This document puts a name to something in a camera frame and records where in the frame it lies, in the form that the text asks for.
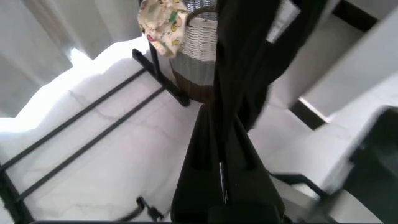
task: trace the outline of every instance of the black metal bar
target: black metal bar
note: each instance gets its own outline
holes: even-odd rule
[[[59,164],[56,168],[51,170],[48,174],[43,176],[40,180],[38,180],[36,183],[32,184],[27,190],[25,190],[23,193],[21,193],[21,196],[17,199],[17,202],[20,202],[21,200],[24,200],[27,196],[29,196],[33,191],[38,189],[40,186],[42,186],[44,183],[49,181],[53,176],[58,174],[62,169],[64,169],[67,165],[72,163],[75,159],[77,159],[79,156],[81,156],[83,153],[85,153],[87,150],[89,150],[92,146],[94,146],[98,141],[103,139],[107,134],[109,134],[111,131],[113,131],[115,128],[117,128],[120,124],[125,122],[127,119],[129,119],[133,114],[135,114],[137,111],[139,111],[141,108],[143,108],[146,104],[148,104],[150,101],[152,101],[156,96],[161,94],[164,91],[164,87],[161,87],[157,91],[155,91],[153,94],[148,96],[144,101],[139,103],[136,107],[134,107],[131,111],[127,112],[123,117],[119,118],[115,123],[113,123],[111,126],[109,126],[107,129],[105,129],[102,133],[97,135],[94,139],[92,139],[89,143],[85,144],[82,148],[77,150],[74,154],[72,154],[68,159],[63,161],[61,164]]]
[[[24,201],[16,203],[19,193],[6,172],[0,173],[0,196],[15,223],[25,224],[34,221]]]
[[[29,155],[31,152],[33,152],[35,149],[37,149],[39,146],[43,145],[46,141],[57,135],[59,132],[67,128],[69,125],[74,123],[76,120],[81,118],[83,115],[87,114],[89,111],[91,111],[93,108],[98,106],[100,103],[102,103],[104,100],[108,99],[110,96],[115,94],[117,91],[121,90],[123,87],[125,87],[127,84],[131,83],[133,80],[138,78],[140,75],[142,75],[146,70],[143,68],[136,72],[134,75],[129,77],[128,79],[124,80],[122,83],[118,84],[116,87],[114,87],[112,90],[107,92],[105,95],[101,96],[98,98],[96,101],[94,101],[92,104],[88,105],[86,108],[81,110],[79,113],[74,115],[73,117],[69,118],[67,121],[65,121],[63,124],[55,128],[53,131],[50,133],[46,134],[44,137],[39,139],[37,142],[33,143],[33,145],[29,146],[27,149],[23,150],[20,152],[18,155],[13,157],[12,159],[8,160],[6,163],[4,163],[3,166],[0,167],[0,172],[10,168],[10,166],[13,166],[16,162],[19,160],[23,159],[25,156]]]
[[[156,49],[151,44],[149,44],[149,48],[152,61],[154,62],[153,64],[137,49],[132,50],[132,57],[136,59],[182,106],[188,106],[190,104],[189,97],[164,76],[159,68]]]

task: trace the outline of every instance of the black baseboard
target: black baseboard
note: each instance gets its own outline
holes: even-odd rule
[[[333,14],[363,32],[367,32],[378,22],[378,19],[348,1],[340,1]]]
[[[326,123],[326,121],[314,113],[310,108],[305,106],[305,104],[300,100],[297,100],[289,110],[312,130],[317,129]]]

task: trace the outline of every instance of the gray curtain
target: gray curtain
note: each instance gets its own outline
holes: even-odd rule
[[[77,49],[95,59],[141,36],[137,0],[0,1],[0,117],[15,117],[43,85],[72,67]]]

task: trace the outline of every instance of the patterned cloth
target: patterned cloth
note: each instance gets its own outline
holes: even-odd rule
[[[138,23],[161,55],[174,58],[185,40],[187,16],[187,8],[180,0],[143,0]]]

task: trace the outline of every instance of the black cloth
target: black cloth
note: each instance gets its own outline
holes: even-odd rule
[[[221,129],[234,114],[250,129],[266,100],[268,86],[280,77],[313,31],[326,0],[294,1],[300,14],[272,44],[267,33],[278,0],[218,0],[215,101]]]

